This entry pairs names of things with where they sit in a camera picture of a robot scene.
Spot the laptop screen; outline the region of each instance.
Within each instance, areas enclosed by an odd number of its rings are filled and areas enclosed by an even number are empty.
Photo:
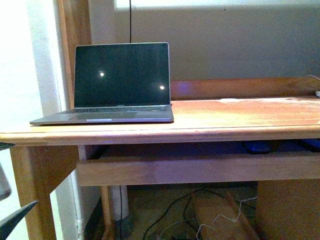
[[[168,104],[168,43],[76,47],[76,108]]]

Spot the floor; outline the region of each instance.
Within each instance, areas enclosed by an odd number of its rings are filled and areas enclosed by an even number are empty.
[[[194,240],[198,229],[196,221],[189,222],[193,225],[193,228],[183,221],[184,210],[191,196],[188,194],[199,190],[194,193],[197,197],[219,198],[214,193],[225,196],[226,192],[230,191],[237,201],[241,201],[257,195],[256,184],[256,182],[233,182],[128,186],[129,209],[133,218],[134,228],[127,240]],[[147,231],[166,212],[166,209],[171,204],[172,206],[165,216]],[[250,201],[248,204],[253,207],[243,206],[241,210],[245,213],[250,223],[254,224],[255,201]],[[192,203],[188,204],[185,210],[185,217],[186,219],[195,218]]]

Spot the wooden desk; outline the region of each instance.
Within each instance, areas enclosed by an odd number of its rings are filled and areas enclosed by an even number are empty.
[[[148,144],[157,151],[158,143],[320,138],[319,108],[320,99],[309,96],[173,101],[174,123],[22,126],[1,133],[0,141],[17,145],[11,149],[11,156],[21,205],[39,199],[39,204],[26,217],[29,237],[48,240],[56,239],[49,194],[76,165],[81,185],[102,186],[107,223],[110,223],[108,188],[105,187],[108,185],[261,181],[258,199],[260,195],[266,199],[265,193],[270,191],[268,185],[271,185],[264,182],[266,180],[293,180],[286,189],[292,186],[298,193],[301,188],[298,179],[314,179],[303,183],[303,191],[315,193],[320,186],[320,154],[307,151],[267,155],[235,153],[218,157],[201,153],[192,157],[175,154],[161,159],[120,155],[108,161],[87,159],[97,145],[130,149],[127,144],[144,144],[144,147]],[[319,200],[312,201],[318,209]],[[276,223],[277,218],[269,219],[260,213],[274,207],[257,209],[262,231],[268,229],[271,221]],[[294,225],[295,228],[299,226],[299,222]]]

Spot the white pipe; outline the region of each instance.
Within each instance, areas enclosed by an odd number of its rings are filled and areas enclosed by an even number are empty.
[[[78,175],[77,171],[72,171],[70,174],[71,184],[72,184],[72,191],[74,196],[74,207],[75,207],[75,214],[76,214],[76,222],[77,222],[77,229],[78,229],[78,240],[85,239],[85,228],[84,228],[84,219],[83,219],[83,210],[81,208],[81,195],[80,195],[80,186],[78,185]]]
[[[121,201],[120,201],[120,187],[111,186],[111,197],[113,203],[113,219],[119,221],[121,219]],[[128,192],[127,186],[121,186],[121,197],[122,197],[122,219],[125,219],[129,215],[128,205]]]

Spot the wall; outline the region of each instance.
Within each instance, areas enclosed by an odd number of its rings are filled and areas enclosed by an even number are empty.
[[[24,0],[0,1],[0,130],[42,116],[27,6]],[[0,152],[11,195],[0,201],[0,220],[20,208],[9,150]],[[27,240],[23,219],[9,240]]]
[[[129,0],[89,2],[93,43],[129,42]],[[319,1],[148,2],[132,0],[132,42],[169,42],[172,80],[320,74]]]

